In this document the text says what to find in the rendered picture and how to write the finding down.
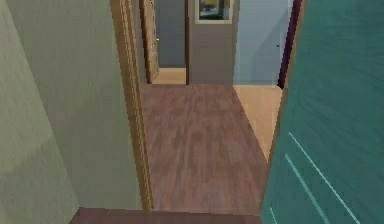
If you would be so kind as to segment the teal room door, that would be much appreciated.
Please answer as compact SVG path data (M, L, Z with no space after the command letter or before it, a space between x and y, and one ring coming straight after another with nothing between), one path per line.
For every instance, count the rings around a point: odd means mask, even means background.
M384 224L384 0L307 0L260 217Z

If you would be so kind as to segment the framed picture pale frame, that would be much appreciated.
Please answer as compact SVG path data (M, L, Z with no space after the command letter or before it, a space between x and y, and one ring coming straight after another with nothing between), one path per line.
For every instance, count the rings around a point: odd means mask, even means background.
M234 0L195 0L195 23L203 25L231 24Z

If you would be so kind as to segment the brown wooden room door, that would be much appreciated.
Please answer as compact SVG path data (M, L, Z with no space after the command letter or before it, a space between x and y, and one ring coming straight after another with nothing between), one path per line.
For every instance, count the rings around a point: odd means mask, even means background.
M139 0L147 83L159 74L154 0Z

